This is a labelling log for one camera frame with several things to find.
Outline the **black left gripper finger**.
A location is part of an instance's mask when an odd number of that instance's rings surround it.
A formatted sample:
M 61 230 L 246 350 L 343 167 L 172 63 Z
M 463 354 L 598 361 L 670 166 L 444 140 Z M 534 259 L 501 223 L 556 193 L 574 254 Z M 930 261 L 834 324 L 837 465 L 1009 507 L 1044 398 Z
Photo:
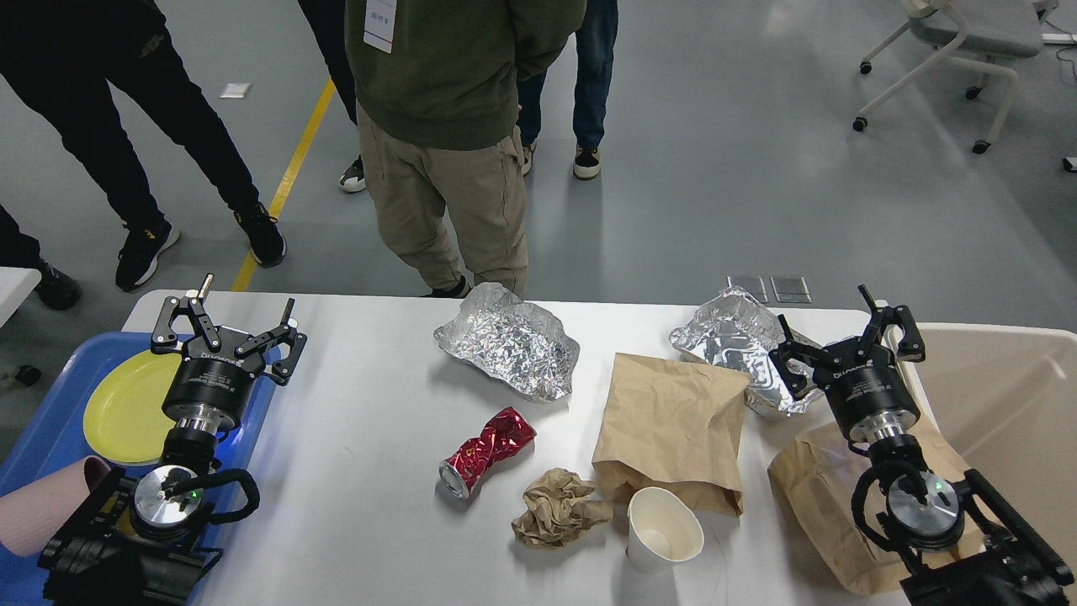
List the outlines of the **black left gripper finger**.
M 172 324 L 178 316 L 188 318 L 194 330 L 194 338 L 201 338 L 212 353 L 219 353 L 222 338 L 213 322 L 205 313 L 202 302 L 215 279 L 215 274 L 205 274 L 199 290 L 188 290 L 182 298 L 166 298 L 157 318 L 157 324 L 151 333 L 151 353 L 168 354 L 178 352 L 178 338 Z
M 258 335 L 250 335 L 244 342 L 234 348 L 234 358 L 247 372 L 255 377 L 267 376 L 272 383 L 281 386 L 291 380 L 299 364 L 300 353 L 308 342 L 307 334 L 300 333 L 299 323 L 291 318 L 294 304 L 294 298 L 288 299 L 279 326 Z M 267 364 L 265 354 L 277 346 L 285 346 L 288 353 L 281 360 Z

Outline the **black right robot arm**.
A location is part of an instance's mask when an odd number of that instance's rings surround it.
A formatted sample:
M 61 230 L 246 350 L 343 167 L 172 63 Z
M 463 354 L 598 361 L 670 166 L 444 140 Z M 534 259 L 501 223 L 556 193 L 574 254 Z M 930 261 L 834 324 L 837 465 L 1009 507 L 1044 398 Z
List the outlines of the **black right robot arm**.
M 932 470 L 912 433 L 920 409 L 900 362 L 926 360 L 907 306 L 877 306 L 858 337 L 824 348 L 796 338 L 769 353 L 793 398 L 820 389 L 847 448 L 868 461 L 850 498 L 865 540 L 900 558 L 912 605 L 1065 605 L 1074 574 L 1062 556 L 977 470 L 950 481 Z

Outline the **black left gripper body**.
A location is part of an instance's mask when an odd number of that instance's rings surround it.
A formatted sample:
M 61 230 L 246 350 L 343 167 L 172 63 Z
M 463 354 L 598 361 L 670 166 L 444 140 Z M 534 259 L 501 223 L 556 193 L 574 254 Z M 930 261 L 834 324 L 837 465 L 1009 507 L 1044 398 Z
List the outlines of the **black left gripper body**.
M 224 354 L 181 353 L 172 386 L 162 403 L 166 417 L 207 417 L 218 429 L 241 426 L 247 401 L 257 379 L 257 357 L 230 360 Z

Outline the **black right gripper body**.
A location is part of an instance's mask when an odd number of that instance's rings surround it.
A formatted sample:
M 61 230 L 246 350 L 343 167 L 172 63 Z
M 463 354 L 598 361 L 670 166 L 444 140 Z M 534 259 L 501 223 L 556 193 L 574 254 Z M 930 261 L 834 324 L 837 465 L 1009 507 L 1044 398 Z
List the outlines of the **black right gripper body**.
M 861 346 L 859 338 L 847 338 L 823 352 L 813 380 L 830 403 L 847 440 L 873 443 L 915 426 L 920 410 L 891 349 L 881 343 Z

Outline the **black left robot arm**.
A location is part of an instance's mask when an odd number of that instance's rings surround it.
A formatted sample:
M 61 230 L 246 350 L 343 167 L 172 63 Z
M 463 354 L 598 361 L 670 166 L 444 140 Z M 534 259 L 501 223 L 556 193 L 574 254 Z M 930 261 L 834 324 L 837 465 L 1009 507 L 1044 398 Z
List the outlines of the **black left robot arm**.
M 288 300 L 279 325 L 251 334 L 215 325 L 199 290 L 162 304 L 154 354 L 177 354 L 162 410 L 174 421 L 159 461 L 131 478 L 115 468 L 44 545 L 44 598 L 56 605 L 183 605 L 223 556 L 201 547 L 209 526 L 242 521 L 258 508 L 244 469 L 222 469 L 218 434 L 238 429 L 258 377 L 285 385 L 307 337 Z

